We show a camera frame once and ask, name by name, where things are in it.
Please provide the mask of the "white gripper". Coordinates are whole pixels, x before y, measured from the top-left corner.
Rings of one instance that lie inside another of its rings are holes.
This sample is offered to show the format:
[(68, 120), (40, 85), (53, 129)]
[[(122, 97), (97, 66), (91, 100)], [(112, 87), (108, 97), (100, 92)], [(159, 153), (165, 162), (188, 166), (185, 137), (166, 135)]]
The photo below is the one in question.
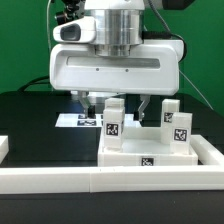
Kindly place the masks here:
[(150, 95), (179, 89), (184, 42), (141, 38), (134, 20), (86, 16), (53, 30), (57, 45), (50, 55), (50, 83), (57, 90), (79, 91), (85, 116), (95, 116), (88, 92), (143, 94), (134, 120), (144, 118)]

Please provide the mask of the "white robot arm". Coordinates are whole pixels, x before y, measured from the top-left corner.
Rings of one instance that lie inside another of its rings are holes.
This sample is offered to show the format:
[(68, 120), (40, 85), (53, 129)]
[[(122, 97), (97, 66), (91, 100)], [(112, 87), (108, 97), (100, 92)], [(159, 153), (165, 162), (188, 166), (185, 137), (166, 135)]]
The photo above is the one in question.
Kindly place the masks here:
[(186, 44), (170, 30), (145, 31), (143, 12), (184, 10), (195, 0), (62, 1), (67, 8), (53, 30), (50, 83), (76, 91), (87, 116), (95, 113), (90, 92), (140, 95), (134, 118), (141, 120), (152, 95), (178, 91)]

